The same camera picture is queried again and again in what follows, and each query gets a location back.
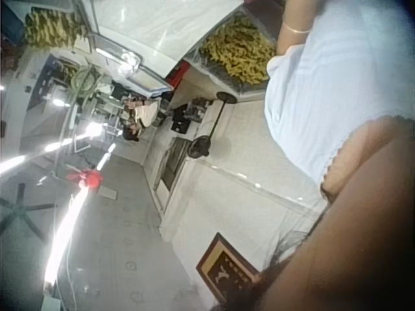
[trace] woman's arm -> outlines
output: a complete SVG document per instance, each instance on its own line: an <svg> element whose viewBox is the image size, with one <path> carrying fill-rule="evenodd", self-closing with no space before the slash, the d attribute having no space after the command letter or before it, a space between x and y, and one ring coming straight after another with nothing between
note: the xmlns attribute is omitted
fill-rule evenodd
<svg viewBox="0 0 415 311"><path fill-rule="evenodd" d="M413 286L414 154L400 137L363 164L262 310L367 310Z"/></svg>
<svg viewBox="0 0 415 311"><path fill-rule="evenodd" d="M284 23L278 36L277 55L284 55L291 45L305 43L314 18L324 0L287 0Z"/></svg>

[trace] seated person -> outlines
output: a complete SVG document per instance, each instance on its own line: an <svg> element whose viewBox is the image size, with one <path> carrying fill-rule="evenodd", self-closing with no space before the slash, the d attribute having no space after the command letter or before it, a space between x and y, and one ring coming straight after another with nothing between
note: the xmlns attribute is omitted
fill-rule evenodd
<svg viewBox="0 0 415 311"><path fill-rule="evenodd" d="M123 129L123 137L126 140L138 141L137 136L143 133L143 130L149 127L157 117L159 110L159 100L144 100L130 101L126 103L132 117L129 121L125 122Z"/></svg>
<svg viewBox="0 0 415 311"><path fill-rule="evenodd" d="M137 137L138 130L136 128L136 124L131 125L124 125L123 126L123 137L126 141L139 141Z"/></svg>

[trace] white tile wall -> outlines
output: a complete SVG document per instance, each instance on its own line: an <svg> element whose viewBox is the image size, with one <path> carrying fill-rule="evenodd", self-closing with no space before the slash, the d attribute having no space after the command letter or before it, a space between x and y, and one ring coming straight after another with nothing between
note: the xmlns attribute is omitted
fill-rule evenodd
<svg viewBox="0 0 415 311"><path fill-rule="evenodd" d="M198 136L210 132L220 107L208 110ZM263 110L263 101L225 107L211 155L187 161L161 223L206 307L215 300L196 265L217 232L262 270L278 239L307 232L326 206L272 140Z"/></svg>

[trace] framed picture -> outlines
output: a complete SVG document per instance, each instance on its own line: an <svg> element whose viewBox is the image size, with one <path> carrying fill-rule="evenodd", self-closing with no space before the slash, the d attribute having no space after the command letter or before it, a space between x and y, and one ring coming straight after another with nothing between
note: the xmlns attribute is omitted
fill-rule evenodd
<svg viewBox="0 0 415 311"><path fill-rule="evenodd" d="M251 287L258 271L217 233L196 267L218 301Z"/></svg>

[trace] white shirt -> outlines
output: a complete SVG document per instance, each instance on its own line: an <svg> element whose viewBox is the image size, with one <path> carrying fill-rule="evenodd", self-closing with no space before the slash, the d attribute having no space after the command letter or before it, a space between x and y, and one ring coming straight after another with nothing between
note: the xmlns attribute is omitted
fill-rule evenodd
<svg viewBox="0 0 415 311"><path fill-rule="evenodd" d="M306 43L268 63L271 135L317 185L360 125L385 115L415 119L414 41L396 27L403 17L396 7L328 1Z"/></svg>
<svg viewBox="0 0 415 311"><path fill-rule="evenodd" d="M143 125L148 128L156 119L160 102L153 101L151 104L136 107L136 122L141 119Z"/></svg>

